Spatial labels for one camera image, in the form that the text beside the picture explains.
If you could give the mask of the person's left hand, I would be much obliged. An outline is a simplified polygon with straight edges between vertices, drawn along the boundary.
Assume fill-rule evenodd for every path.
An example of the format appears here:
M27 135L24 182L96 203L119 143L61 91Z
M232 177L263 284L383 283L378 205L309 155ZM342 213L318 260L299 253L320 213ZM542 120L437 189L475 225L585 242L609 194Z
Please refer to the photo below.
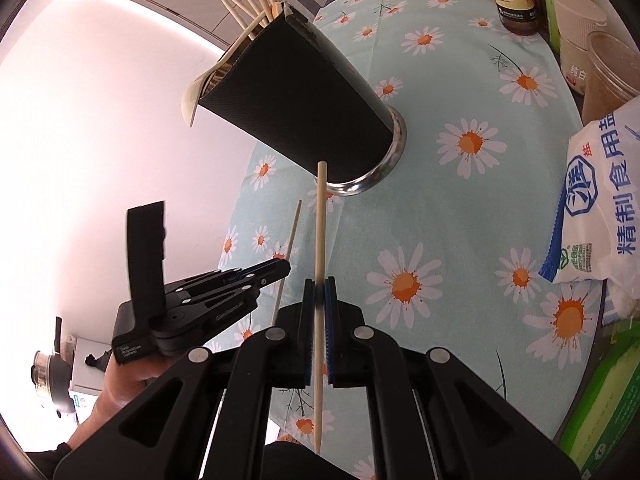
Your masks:
M141 360L118 364L114 358L108 361L103 390L93 405L90 416L78 426L67 445L79 448L93 434L109 422L145 388L145 382L162 376L178 358L168 358L155 353Z

